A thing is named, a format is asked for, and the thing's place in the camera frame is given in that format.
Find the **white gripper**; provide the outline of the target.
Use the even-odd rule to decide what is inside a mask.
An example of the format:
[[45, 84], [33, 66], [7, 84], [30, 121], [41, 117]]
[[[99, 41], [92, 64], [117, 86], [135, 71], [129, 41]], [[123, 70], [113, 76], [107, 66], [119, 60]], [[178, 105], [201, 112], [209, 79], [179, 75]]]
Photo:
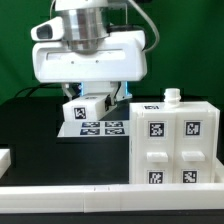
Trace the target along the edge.
[[[72, 99], [69, 83], [139, 81], [147, 73], [142, 30], [112, 32], [93, 53], [75, 52], [64, 42], [36, 43], [32, 50], [36, 78], [42, 83], [62, 83], [63, 93]], [[120, 82], [109, 83], [105, 108], [116, 105]]]

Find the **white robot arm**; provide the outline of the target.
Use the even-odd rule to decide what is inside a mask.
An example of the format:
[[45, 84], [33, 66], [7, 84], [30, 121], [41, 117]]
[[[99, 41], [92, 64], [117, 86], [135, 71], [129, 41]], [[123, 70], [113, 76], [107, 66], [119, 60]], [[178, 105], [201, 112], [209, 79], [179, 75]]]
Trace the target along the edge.
[[116, 102], [123, 81], [147, 73], [146, 35], [107, 24], [108, 0], [56, 0], [57, 16], [31, 30], [35, 77], [42, 83], [85, 83]]

